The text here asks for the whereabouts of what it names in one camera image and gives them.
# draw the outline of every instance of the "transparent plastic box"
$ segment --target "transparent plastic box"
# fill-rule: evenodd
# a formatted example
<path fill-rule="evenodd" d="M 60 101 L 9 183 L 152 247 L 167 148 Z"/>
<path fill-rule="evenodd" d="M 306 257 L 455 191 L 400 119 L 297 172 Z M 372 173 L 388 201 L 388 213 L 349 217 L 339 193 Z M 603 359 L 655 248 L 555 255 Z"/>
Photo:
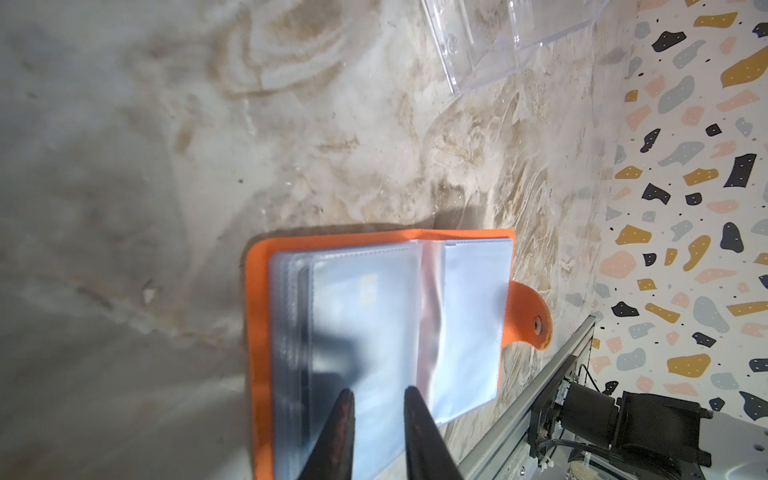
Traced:
<path fill-rule="evenodd" d="M 598 19 L 608 0 L 423 0 L 453 94 L 522 71 L 536 51 Z"/>

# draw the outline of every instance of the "terrazzo wallpaper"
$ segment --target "terrazzo wallpaper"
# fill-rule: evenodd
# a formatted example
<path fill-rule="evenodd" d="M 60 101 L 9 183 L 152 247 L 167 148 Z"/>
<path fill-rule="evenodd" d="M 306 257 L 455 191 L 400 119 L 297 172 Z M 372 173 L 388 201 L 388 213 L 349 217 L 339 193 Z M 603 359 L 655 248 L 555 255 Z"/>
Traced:
<path fill-rule="evenodd" d="M 768 425 L 768 0 L 641 0 L 594 303 L 605 393 Z"/>

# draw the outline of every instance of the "wire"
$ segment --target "wire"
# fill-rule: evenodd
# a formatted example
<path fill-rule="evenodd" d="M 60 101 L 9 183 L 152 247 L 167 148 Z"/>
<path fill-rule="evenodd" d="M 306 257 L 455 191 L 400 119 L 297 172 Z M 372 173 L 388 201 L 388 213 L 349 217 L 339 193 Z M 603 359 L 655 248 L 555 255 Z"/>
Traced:
<path fill-rule="evenodd" d="M 600 391 L 600 389 L 598 388 L 598 384 L 594 382 L 594 379 L 592 378 L 592 375 L 589 374 L 589 369 L 587 368 L 587 364 L 586 363 L 582 363 L 581 364 L 581 367 L 578 370 L 578 376 L 581 376 L 581 369 L 584 369 L 584 371 L 587 373 L 587 377 L 589 377 L 589 380 L 592 382 L 592 386 L 594 387 L 594 389 L 597 390 L 598 392 L 602 393 Z"/>
<path fill-rule="evenodd" d="M 605 458 L 609 461 L 615 461 L 615 462 L 624 462 L 624 457 L 622 457 L 619 454 L 613 453 L 607 449 L 604 449 L 602 447 L 598 447 L 597 445 L 589 445 L 587 443 L 580 443 L 576 442 L 574 440 L 544 440 L 543 442 L 538 444 L 538 453 L 544 452 L 546 456 L 547 450 L 550 448 L 554 448 L 555 446 L 562 445 L 564 447 L 571 447 L 572 449 L 578 449 L 582 450 L 584 452 L 590 452 L 594 453 L 595 455 L 599 455 L 602 458 Z"/>

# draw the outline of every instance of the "marble surface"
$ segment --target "marble surface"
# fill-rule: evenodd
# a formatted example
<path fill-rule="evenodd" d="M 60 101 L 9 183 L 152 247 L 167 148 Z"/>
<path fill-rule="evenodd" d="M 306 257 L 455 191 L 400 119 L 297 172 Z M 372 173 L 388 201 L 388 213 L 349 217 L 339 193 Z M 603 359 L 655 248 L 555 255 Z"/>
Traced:
<path fill-rule="evenodd" d="M 635 10 L 454 98 L 418 2 L 3 2 L 0 476 L 247 478 L 254 238 L 511 227 L 554 342 L 462 458 L 591 311 Z"/>

